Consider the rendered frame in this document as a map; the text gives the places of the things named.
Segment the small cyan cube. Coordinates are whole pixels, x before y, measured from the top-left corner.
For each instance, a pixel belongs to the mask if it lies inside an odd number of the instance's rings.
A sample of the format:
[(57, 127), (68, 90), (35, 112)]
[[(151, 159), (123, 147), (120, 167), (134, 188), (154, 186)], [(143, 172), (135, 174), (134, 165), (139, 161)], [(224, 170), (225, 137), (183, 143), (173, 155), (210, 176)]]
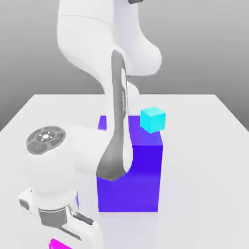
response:
[(148, 133), (156, 133), (164, 130), (166, 126), (166, 113), (157, 108), (150, 107), (141, 110), (140, 127)]

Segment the small magenta cube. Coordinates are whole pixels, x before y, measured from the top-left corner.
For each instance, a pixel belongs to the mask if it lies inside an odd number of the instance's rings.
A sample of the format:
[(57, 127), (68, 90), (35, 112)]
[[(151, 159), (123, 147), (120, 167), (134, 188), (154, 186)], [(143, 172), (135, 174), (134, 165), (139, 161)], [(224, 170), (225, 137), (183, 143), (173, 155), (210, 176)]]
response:
[(49, 249), (72, 249), (72, 248), (52, 238), (49, 242)]

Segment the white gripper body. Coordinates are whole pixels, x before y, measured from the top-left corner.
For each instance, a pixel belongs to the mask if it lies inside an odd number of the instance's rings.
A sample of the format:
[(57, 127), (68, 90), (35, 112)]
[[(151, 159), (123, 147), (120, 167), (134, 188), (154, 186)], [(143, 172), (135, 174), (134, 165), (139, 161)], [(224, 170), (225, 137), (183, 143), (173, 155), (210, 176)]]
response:
[(80, 213), (43, 213), (40, 221), (53, 239), (70, 249), (103, 249), (99, 225)]

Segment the large blue box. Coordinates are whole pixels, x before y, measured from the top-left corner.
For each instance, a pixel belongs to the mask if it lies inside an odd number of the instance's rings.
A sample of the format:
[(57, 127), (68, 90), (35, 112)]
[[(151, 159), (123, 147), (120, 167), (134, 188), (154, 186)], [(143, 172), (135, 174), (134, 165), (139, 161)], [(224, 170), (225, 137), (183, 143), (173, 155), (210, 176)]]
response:
[(148, 133), (139, 116), (129, 117), (133, 162), (128, 173), (114, 181), (97, 178), (100, 212), (157, 212), (163, 143), (159, 132)]

